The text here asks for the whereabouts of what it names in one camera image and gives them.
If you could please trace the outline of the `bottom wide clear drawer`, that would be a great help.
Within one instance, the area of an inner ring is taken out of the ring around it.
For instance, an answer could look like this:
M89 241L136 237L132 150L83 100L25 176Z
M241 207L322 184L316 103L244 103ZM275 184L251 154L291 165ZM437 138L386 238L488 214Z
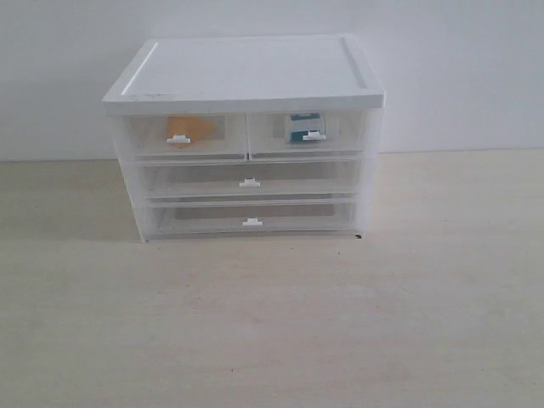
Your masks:
M342 200L156 207L152 230L159 235L352 230L354 208L352 201Z

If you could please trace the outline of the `blue white pill bottle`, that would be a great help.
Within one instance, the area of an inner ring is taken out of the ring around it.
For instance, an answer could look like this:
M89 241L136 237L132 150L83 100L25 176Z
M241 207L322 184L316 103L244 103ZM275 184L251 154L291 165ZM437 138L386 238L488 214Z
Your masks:
M291 144L318 143L326 140L326 122L319 112L294 113L287 116L286 136Z

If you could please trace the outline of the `yellow cheese wedge block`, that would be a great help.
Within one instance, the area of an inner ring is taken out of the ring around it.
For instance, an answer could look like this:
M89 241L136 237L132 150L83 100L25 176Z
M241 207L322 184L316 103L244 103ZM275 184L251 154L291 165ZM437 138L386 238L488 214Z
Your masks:
M215 131L216 127L199 116L171 116L167 121L167 143L183 149Z

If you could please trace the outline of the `wide clear drawer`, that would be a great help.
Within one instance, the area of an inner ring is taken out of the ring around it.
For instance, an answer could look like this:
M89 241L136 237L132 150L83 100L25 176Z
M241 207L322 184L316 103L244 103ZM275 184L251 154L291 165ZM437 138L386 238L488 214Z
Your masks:
M352 201L342 200L156 207L152 230L159 235L352 230L354 208Z
M245 196L351 193L357 190L360 163L347 161L246 162L139 168L144 196Z

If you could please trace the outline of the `white plastic drawer cabinet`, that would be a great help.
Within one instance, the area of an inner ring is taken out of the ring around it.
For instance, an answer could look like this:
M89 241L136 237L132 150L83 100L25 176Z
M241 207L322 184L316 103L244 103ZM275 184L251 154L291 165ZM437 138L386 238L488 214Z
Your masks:
M348 232L363 237L377 164L377 146L385 105L383 87L371 71L356 39L348 34L283 37L152 39L136 53L103 98L112 139L142 241L181 239L188 235L260 235L265 233ZM254 160L250 156L247 116L255 113L364 111L363 150L352 156ZM130 116L243 115L247 153L243 161L134 161L119 144ZM360 163L357 190L351 193L287 195L208 195L167 199L145 197L140 167L240 164L246 162ZM159 235L156 207L215 207L258 203L352 201L354 228L322 231L253 231Z

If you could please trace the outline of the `middle wide clear drawer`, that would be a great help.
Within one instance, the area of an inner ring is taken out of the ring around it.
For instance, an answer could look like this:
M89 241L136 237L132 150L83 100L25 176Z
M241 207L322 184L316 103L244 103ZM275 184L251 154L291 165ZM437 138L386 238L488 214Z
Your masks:
M139 168L144 196L245 196L351 193L357 190L360 163L347 161L246 162Z

